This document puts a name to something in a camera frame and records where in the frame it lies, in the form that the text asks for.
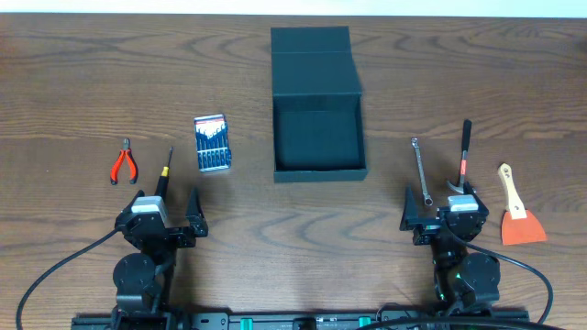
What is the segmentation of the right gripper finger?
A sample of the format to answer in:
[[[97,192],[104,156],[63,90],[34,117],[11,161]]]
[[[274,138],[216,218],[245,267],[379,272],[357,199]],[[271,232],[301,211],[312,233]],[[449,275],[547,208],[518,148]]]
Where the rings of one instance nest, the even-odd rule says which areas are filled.
[[[464,195],[468,195],[468,194],[474,195],[476,193],[476,190],[471,186],[471,184],[468,181],[463,183],[462,190],[463,190]]]
[[[415,198],[410,186],[404,191],[404,210],[399,225],[401,231],[414,230],[420,225]]]

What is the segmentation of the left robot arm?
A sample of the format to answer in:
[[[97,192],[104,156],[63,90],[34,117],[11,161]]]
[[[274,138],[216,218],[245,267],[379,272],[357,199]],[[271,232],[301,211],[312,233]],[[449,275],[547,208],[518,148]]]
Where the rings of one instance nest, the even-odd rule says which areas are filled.
[[[155,314],[169,301],[176,254],[193,248],[198,237],[208,235],[208,225],[192,189],[185,218],[187,226],[172,227],[164,198],[143,191],[116,218],[115,228],[138,251],[123,257],[115,266],[116,303],[132,314]]]

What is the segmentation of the small claw hammer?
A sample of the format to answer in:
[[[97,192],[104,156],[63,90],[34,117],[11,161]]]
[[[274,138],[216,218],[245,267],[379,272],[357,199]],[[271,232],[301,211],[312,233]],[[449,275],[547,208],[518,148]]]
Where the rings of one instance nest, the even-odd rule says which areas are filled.
[[[460,172],[458,182],[453,184],[451,181],[447,181],[448,187],[455,193],[463,194],[463,186],[465,183],[466,172],[467,172],[467,161],[469,146],[471,140],[471,127],[472,122],[469,119],[465,119],[463,122],[462,138],[461,138],[461,159],[460,159]]]

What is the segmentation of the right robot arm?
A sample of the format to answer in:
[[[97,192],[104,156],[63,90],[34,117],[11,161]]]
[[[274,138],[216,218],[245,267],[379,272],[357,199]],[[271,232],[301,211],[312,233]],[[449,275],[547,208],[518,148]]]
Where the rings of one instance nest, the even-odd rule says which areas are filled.
[[[410,187],[405,188],[399,229],[413,233],[413,244],[430,246],[436,295],[447,314],[478,313],[499,300],[499,261],[467,244],[482,231],[489,210],[469,184],[463,195],[449,197],[433,217],[422,217]]]

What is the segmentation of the silver combination wrench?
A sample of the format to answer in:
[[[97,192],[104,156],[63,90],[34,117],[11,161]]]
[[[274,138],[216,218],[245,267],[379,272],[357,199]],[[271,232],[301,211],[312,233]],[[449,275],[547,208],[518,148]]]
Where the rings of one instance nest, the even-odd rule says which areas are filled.
[[[415,151],[416,164],[417,164],[417,168],[418,168],[418,174],[419,174],[419,180],[420,180],[424,204],[426,206],[432,206],[434,202],[433,202],[433,199],[427,189],[426,176],[425,176],[425,172],[424,172],[424,168],[423,168],[423,162],[422,162],[422,158],[421,158],[420,147],[418,144],[418,138],[412,137],[411,144],[412,144],[412,147],[414,148],[414,151]]]

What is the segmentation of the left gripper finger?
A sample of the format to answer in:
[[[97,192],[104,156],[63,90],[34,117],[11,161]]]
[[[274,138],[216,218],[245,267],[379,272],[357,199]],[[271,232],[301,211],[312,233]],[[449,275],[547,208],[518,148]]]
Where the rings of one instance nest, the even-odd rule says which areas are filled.
[[[199,200],[198,190],[193,188],[190,192],[189,201],[185,213],[190,227],[194,230],[196,237],[207,237],[208,236],[208,224],[205,221],[202,206]]]
[[[138,192],[135,194],[135,196],[131,200],[130,206],[132,206],[138,198],[144,197],[144,196],[145,196],[145,193],[142,190],[138,190]]]

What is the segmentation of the orange scraper wooden handle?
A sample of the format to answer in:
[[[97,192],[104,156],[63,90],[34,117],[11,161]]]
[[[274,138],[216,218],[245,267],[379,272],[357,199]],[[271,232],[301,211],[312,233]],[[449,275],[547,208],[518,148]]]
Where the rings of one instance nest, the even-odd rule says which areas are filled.
[[[506,195],[506,207],[501,224],[503,245],[546,242],[546,231],[519,197],[511,167],[507,163],[502,163],[498,168],[498,175]]]

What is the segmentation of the blue drill bit case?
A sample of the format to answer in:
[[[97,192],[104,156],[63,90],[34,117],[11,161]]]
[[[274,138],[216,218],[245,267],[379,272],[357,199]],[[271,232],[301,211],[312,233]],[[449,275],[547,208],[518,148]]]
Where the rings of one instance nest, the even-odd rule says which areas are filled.
[[[221,171],[231,167],[228,124],[223,114],[196,117],[194,139],[199,171]]]

